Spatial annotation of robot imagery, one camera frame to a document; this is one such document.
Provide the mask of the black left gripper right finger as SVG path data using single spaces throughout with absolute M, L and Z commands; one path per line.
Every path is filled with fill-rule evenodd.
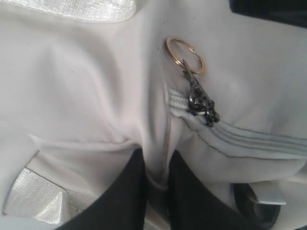
M 212 194 L 195 176 L 181 154 L 175 151 L 169 164 L 168 212 L 173 230 L 269 230 L 248 199 L 248 187 L 234 185 L 238 212 Z

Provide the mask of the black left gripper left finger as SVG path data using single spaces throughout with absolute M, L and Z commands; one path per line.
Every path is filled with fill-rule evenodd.
M 63 225 L 65 230 L 142 230 L 146 177 L 141 149 L 133 152 L 114 183 L 86 210 Z

